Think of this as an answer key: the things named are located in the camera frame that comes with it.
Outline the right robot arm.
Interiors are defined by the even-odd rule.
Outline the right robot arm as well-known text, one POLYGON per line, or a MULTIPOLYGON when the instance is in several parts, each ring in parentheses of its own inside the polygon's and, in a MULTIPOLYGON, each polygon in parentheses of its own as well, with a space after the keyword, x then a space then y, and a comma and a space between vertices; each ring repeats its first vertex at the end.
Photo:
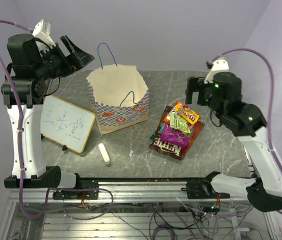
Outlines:
POLYGON ((270 148, 267 122, 254 104, 242 101, 242 81, 231 72, 219 72, 211 83, 204 77, 189 77, 185 103, 191 104, 197 92, 197 104, 207 106, 219 123, 232 132, 251 157, 257 178, 227 176, 213 171, 204 179, 202 194, 217 193, 244 198, 261 212, 282 210, 282 161, 270 148))

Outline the purple candy bag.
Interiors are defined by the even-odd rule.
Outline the purple candy bag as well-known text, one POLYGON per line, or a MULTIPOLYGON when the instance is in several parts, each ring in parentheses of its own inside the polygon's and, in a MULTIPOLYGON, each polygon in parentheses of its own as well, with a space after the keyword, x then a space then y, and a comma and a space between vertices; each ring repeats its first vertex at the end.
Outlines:
POLYGON ((170 127, 169 124, 166 124, 162 130, 160 140, 162 142, 185 148, 188 145, 190 138, 181 131, 170 127))

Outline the red Doritos chip bag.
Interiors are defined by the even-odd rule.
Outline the red Doritos chip bag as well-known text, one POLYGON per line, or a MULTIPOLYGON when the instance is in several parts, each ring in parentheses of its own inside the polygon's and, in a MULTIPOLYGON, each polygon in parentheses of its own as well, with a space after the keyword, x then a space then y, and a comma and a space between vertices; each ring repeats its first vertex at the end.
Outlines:
POLYGON ((181 153, 180 153, 180 159, 183 160, 186 153, 189 151, 189 149, 191 148, 192 144, 194 143, 195 139, 198 137, 198 135, 200 134, 201 130, 204 128, 205 124, 197 121, 194 124, 194 127, 192 128, 192 132, 191 132, 191 136, 189 138, 189 141, 186 145, 186 147, 181 149, 181 153))

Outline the colourful fruit candy bag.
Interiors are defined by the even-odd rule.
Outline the colourful fruit candy bag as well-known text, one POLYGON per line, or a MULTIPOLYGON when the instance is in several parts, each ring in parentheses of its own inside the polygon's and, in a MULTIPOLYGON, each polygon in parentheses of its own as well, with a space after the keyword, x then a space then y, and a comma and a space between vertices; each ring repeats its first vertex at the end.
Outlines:
MULTIPOLYGON (((184 103, 182 103, 182 102, 180 102, 180 101, 176 101, 175 103, 174 103, 174 107, 170 110, 170 112, 166 115, 166 117, 164 118, 164 122, 165 123, 167 123, 168 125, 170 125, 170 115, 171 115, 171 113, 176 113, 176 114, 178 114, 178 110, 181 110, 181 109, 190 109, 190 110, 192 110, 191 108, 189 108, 189 107, 187 107, 184 103)), ((189 126, 189 128, 190 128, 190 130, 191 130, 191 133, 192 133, 192 129, 193 129, 193 127, 194 127, 194 124, 190 124, 189 122, 188 122, 188 126, 189 126)))

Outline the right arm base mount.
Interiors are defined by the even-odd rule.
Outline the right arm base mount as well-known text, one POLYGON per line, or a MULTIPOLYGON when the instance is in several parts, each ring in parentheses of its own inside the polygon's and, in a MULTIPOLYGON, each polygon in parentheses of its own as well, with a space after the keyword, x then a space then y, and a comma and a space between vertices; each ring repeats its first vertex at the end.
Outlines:
POLYGON ((186 182, 186 185, 181 188, 181 191, 185 192, 187 198, 194 199, 217 199, 216 193, 207 194, 203 189, 203 179, 196 178, 186 182))

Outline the checkered paper bag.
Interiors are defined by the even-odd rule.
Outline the checkered paper bag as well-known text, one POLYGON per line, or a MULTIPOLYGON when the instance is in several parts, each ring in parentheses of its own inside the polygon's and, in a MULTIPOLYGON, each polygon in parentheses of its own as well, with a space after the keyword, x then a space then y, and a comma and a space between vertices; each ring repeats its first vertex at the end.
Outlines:
POLYGON ((150 111, 149 88, 135 65, 105 65, 97 46, 100 67, 87 77, 87 85, 96 121, 102 135, 147 121, 150 111))

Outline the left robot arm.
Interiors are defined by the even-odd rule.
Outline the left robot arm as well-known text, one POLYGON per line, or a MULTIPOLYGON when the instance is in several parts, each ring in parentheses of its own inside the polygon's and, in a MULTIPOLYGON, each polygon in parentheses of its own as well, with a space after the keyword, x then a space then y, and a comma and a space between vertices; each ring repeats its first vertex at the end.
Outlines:
POLYGON ((77 199, 83 193, 80 175, 66 173, 59 166, 47 166, 41 145, 41 116, 46 81, 64 78, 84 68, 95 58, 77 47, 67 35, 61 41, 69 51, 65 55, 58 43, 48 43, 30 33, 8 39, 11 63, 5 66, 1 86, 13 135, 13 169, 4 180, 7 189, 64 188, 77 199))

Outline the green snack bag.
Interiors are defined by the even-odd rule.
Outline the green snack bag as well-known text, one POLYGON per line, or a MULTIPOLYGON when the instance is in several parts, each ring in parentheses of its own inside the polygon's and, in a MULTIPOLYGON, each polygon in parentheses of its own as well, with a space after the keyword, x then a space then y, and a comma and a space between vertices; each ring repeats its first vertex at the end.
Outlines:
POLYGON ((155 136, 156 136, 156 132, 154 132, 154 133, 149 137, 149 139, 150 139, 151 141, 153 141, 154 138, 155 138, 155 136))

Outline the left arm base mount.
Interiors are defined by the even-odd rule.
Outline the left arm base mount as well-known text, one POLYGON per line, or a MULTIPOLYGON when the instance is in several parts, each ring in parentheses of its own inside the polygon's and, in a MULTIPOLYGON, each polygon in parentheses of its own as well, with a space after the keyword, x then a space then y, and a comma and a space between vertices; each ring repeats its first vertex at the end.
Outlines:
POLYGON ((52 194, 53 200, 96 200, 99 195, 99 183, 95 180, 82 180, 80 188, 58 189, 52 194))

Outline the yellow M&M candy bag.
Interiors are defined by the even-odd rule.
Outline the yellow M&M candy bag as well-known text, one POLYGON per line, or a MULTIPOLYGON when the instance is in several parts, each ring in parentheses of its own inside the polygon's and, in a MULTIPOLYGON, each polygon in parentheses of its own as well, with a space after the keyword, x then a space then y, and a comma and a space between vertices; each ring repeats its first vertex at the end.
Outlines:
POLYGON ((194 125, 201 117, 198 113, 189 108, 180 109, 177 113, 191 125, 194 125))

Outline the green wrapper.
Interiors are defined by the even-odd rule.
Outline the green wrapper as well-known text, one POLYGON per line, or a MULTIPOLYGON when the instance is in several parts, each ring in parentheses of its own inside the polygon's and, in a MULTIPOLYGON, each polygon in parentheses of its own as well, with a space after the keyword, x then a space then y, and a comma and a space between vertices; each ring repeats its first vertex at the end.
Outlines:
POLYGON ((170 114, 170 127, 182 132, 185 136, 189 137, 191 135, 191 130, 188 122, 177 113, 170 114))

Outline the dark brown snack bag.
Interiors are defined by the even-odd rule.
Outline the dark brown snack bag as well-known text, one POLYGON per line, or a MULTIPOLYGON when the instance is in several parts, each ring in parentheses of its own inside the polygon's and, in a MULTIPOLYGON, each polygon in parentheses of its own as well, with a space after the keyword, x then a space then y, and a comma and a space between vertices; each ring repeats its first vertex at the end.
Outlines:
POLYGON ((182 160, 180 158, 181 151, 182 151, 181 147, 174 145, 174 144, 171 144, 171 143, 168 143, 168 142, 162 142, 161 141, 161 134, 162 134, 163 128, 165 127, 165 125, 168 125, 167 123, 164 122, 164 118, 167 116, 167 114, 170 112, 171 109, 172 109, 171 106, 167 105, 165 107, 165 109, 162 113, 160 122, 158 124, 158 127, 155 131, 156 132, 155 138, 152 141, 152 143, 149 145, 149 148, 158 152, 158 153, 160 153, 160 154, 163 154, 165 156, 169 156, 169 157, 174 158, 176 160, 182 160))

